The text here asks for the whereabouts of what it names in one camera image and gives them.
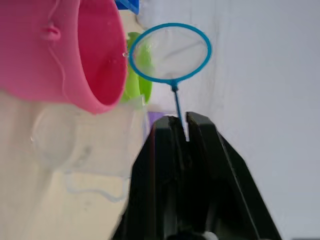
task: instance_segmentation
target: pink cup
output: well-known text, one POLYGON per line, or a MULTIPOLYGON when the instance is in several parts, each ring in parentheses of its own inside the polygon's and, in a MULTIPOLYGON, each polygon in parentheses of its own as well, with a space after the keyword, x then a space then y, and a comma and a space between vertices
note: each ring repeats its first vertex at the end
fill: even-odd
POLYGON ((120 100, 127 46, 114 0, 4 0, 0 32, 0 88, 93 114, 120 100))

